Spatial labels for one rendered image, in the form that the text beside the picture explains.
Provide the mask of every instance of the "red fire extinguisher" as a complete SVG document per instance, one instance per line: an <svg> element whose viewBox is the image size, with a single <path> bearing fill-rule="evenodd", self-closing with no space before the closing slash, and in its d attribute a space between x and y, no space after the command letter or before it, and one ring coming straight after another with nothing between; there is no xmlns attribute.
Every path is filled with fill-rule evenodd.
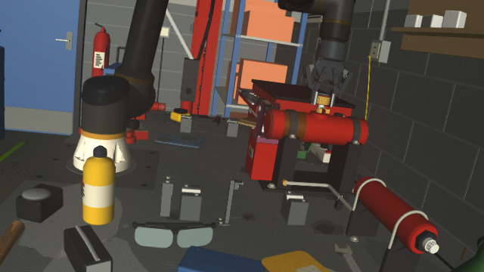
<svg viewBox="0 0 484 272"><path fill-rule="evenodd" d="M109 66L109 47L111 39L106 29L96 23L96 26L101 28L101 31L94 37L94 50L92 53L92 77L102 76L104 68Z"/></svg>

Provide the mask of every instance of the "blue door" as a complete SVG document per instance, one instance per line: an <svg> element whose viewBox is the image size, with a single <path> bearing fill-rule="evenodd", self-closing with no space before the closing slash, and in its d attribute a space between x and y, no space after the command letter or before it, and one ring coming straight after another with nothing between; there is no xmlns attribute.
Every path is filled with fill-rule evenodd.
<svg viewBox="0 0 484 272"><path fill-rule="evenodd" d="M0 1L6 107L73 112L78 19L79 0Z"/></svg>

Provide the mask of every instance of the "yellow cable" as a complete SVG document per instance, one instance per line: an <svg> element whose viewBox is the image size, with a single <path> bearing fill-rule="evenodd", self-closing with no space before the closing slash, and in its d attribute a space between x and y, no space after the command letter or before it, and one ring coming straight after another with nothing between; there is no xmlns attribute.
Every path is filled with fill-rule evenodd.
<svg viewBox="0 0 484 272"><path fill-rule="evenodd" d="M368 115L368 96L370 95L370 68L371 68L371 56L368 56L368 92L366 93L365 121Z"/></svg>

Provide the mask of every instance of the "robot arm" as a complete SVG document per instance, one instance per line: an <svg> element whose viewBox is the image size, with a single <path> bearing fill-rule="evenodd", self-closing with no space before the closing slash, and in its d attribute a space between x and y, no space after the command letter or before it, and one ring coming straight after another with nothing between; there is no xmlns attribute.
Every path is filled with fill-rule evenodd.
<svg viewBox="0 0 484 272"><path fill-rule="evenodd" d="M280 0L278 5L286 11L323 16L315 63L304 67L303 72L306 84L312 89L313 105L322 82L329 81L331 107L335 95L344 91L352 78L352 72L344 69L343 61L355 0Z"/></svg>

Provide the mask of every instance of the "green line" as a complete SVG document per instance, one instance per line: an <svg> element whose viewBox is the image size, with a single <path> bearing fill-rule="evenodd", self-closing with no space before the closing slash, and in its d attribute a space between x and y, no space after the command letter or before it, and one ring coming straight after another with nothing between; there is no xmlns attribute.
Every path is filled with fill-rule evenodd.
<svg viewBox="0 0 484 272"><path fill-rule="evenodd" d="M7 153L3 154L0 156L0 162L4 160L6 157L8 157L10 154L12 154L15 150L19 149L21 146L25 144L24 142L20 142L18 145L16 145L14 148L10 149Z"/></svg>

